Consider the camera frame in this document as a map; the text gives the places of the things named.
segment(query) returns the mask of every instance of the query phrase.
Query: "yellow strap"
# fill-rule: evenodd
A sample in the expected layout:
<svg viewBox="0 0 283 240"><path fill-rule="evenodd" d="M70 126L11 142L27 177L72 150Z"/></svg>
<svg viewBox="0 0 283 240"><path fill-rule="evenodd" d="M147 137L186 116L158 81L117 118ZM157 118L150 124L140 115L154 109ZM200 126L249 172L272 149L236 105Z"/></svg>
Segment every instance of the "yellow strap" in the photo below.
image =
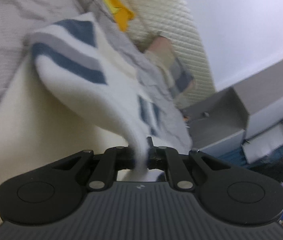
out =
<svg viewBox="0 0 283 240"><path fill-rule="evenodd" d="M119 29L125 32L128 28L128 21L134 19L134 13L129 10L120 0L103 0L110 12L114 15Z"/></svg>

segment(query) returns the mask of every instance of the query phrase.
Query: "striped garment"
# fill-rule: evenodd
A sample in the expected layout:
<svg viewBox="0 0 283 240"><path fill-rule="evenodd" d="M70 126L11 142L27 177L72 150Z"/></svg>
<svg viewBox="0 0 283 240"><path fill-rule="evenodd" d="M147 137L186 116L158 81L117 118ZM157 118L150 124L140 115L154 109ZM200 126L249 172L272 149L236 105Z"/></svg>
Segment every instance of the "striped garment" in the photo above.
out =
<svg viewBox="0 0 283 240"><path fill-rule="evenodd" d="M79 116L122 135L138 167L147 157L147 136L173 147L160 138L160 109L139 84L135 68L108 44L91 13L56 22L30 38L46 88Z"/></svg>

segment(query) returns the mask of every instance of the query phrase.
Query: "ribbed gray panel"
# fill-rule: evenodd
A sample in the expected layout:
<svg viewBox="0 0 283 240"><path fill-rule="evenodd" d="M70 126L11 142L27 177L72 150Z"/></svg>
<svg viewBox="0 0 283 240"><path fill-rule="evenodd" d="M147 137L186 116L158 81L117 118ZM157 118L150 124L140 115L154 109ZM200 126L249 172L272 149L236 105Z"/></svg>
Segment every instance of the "ribbed gray panel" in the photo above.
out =
<svg viewBox="0 0 283 240"><path fill-rule="evenodd" d="M241 228L207 214L190 193L168 182L115 182L109 190L90 193L82 206L51 225L23 227L4 222L0 240L283 240L272 223Z"/></svg>

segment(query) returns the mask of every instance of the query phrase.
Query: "gray stripe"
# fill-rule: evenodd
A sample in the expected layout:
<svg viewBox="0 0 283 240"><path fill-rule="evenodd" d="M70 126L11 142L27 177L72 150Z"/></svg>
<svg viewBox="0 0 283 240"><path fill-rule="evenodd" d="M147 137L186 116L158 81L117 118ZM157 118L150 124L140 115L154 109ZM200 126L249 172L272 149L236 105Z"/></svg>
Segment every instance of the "gray stripe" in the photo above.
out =
<svg viewBox="0 0 283 240"><path fill-rule="evenodd" d="M92 70L102 71L97 59L82 54L78 50L68 45L64 40L49 34L37 32L32 35L32 44L37 42L44 43L54 49L56 52L69 58L70 60Z"/></svg>

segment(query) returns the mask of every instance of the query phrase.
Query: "cream mattress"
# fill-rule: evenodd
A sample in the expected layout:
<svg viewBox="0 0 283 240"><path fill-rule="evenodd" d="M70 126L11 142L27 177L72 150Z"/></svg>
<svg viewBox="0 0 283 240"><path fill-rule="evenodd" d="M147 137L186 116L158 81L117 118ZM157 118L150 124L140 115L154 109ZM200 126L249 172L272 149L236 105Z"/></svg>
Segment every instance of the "cream mattress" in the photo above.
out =
<svg viewBox="0 0 283 240"><path fill-rule="evenodd" d="M185 0L121 1L136 14L127 34L140 51L160 34L172 41L176 54L194 75L196 86L187 94L187 100L179 102L179 107L192 105L215 92L206 54Z"/></svg>

